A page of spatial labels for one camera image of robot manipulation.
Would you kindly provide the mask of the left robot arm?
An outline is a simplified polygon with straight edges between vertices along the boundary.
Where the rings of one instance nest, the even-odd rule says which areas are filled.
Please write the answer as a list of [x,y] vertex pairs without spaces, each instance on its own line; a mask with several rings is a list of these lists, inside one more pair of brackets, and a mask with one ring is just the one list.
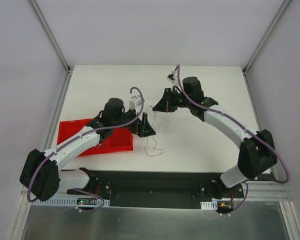
[[121,99],[111,98],[99,115],[70,138],[44,151],[32,150],[19,178],[27,188],[27,200],[30,203],[36,200],[44,202],[58,191],[94,194],[97,178],[92,171],[84,167],[64,171],[64,167],[86,150],[105,141],[115,129],[127,128],[140,138],[156,135],[147,113],[143,112],[143,104],[140,96],[133,97],[129,110],[125,111]]

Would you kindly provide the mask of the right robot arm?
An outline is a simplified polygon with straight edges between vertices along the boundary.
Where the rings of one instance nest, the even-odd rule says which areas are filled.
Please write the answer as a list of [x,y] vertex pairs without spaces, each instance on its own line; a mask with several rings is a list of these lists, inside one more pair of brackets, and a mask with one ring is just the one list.
[[165,88],[153,110],[173,113],[179,108],[187,108],[193,116],[218,129],[239,149],[237,164],[206,185],[205,193],[209,197],[219,200],[227,197],[233,187],[255,179],[277,164],[273,136],[268,130],[248,129],[232,116],[227,117],[216,100],[204,95],[197,77],[184,78],[182,87]]

